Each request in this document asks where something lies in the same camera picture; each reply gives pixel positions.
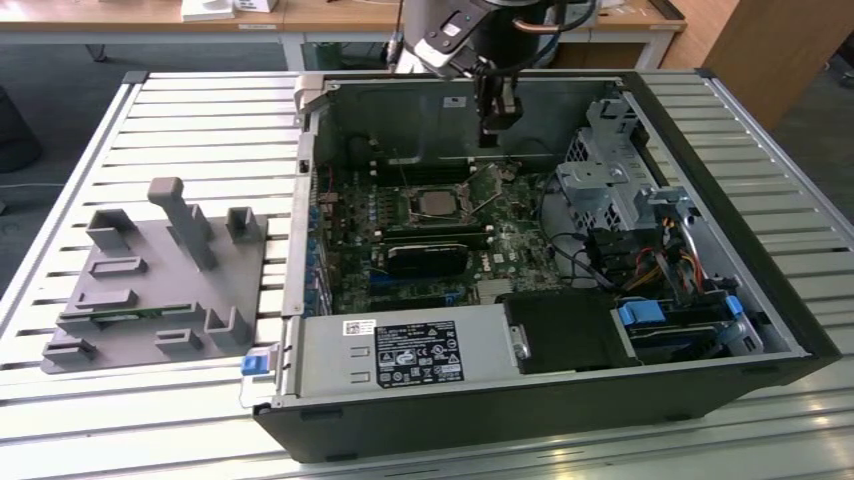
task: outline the metal bracket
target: metal bracket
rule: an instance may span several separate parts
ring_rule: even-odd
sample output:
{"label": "metal bracket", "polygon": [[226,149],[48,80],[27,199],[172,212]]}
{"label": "metal bracket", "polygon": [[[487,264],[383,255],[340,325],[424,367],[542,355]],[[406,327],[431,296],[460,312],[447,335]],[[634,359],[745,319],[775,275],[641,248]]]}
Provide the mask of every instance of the metal bracket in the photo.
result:
{"label": "metal bracket", "polygon": [[326,76],[322,73],[307,73],[296,78],[294,84],[294,102],[296,111],[306,115],[324,102]]}

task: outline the blue latch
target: blue latch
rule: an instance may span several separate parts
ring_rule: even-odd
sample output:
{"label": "blue latch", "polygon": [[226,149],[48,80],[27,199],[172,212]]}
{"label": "blue latch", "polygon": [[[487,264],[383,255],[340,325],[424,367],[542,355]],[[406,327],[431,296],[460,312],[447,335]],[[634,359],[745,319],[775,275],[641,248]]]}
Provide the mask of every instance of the blue latch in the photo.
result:
{"label": "blue latch", "polygon": [[733,316],[739,317],[745,313],[745,307],[742,307],[742,302],[735,295],[726,297],[726,306],[730,307]]}
{"label": "blue latch", "polygon": [[655,300],[638,300],[626,302],[619,308],[619,319],[623,325],[635,323],[662,323],[666,322],[665,312]]}
{"label": "blue latch", "polygon": [[247,355],[240,364],[240,373],[244,377],[263,375],[270,372],[270,358],[267,355]]}

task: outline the warning label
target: warning label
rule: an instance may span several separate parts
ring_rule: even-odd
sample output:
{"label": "warning label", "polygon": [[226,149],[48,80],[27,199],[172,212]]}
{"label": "warning label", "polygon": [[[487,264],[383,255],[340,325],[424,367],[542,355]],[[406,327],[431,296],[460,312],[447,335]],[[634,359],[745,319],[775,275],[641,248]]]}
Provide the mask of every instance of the warning label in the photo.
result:
{"label": "warning label", "polygon": [[463,380],[454,322],[376,327],[376,383],[383,388]]}

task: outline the slatted metal surface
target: slatted metal surface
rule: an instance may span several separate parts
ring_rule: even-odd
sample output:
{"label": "slatted metal surface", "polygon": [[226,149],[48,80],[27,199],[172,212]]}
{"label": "slatted metal surface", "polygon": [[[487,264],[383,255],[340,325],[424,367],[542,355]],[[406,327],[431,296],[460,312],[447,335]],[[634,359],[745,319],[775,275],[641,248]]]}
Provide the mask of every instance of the slatted metal surface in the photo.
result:
{"label": "slatted metal surface", "polygon": [[[686,73],[645,76],[841,347],[842,361],[793,385],[754,392],[697,421],[319,466],[294,462],[251,420],[239,403],[239,359],[44,375],[41,348],[89,245],[81,226],[97,208],[121,207],[135,219],[162,218],[144,202],[152,176],[182,176],[187,197],[208,216],[234,205],[271,216],[256,341],[279,338],[295,77],[156,74],[126,92],[92,167],[80,167],[76,198],[44,227],[55,234],[45,238],[40,261],[35,258],[25,267],[32,273],[27,288],[15,302],[4,299],[12,308],[0,340],[0,476],[420,480],[574,478],[574,472],[585,478],[842,474],[854,466],[847,227],[707,81]],[[654,155],[675,183],[666,156]]]}

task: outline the desk leg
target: desk leg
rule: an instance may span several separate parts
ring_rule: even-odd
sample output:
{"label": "desk leg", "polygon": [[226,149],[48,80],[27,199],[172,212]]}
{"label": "desk leg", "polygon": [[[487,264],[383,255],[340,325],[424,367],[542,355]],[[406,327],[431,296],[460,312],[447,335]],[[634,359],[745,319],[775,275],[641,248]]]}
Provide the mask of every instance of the desk leg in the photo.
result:
{"label": "desk leg", "polygon": [[101,63],[104,61],[107,61],[107,53],[104,52],[104,50],[107,49],[107,46],[101,43],[97,45],[85,45],[85,49],[89,52],[89,56],[92,57],[92,61]]}
{"label": "desk leg", "polygon": [[667,48],[670,48],[673,37],[674,32],[669,30],[655,32],[653,40],[643,47],[643,52],[641,52],[641,57],[638,57],[638,64],[635,65],[637,69],[653,70],[661,66],[665,54],[667,53]]}
{"label": "desk leg", "polygon": [[306,59],[303,58],[306,35],[303,33],[283,33],[279,38],[284,50],[284,61],[288,65],[288,71],[306,71]]}

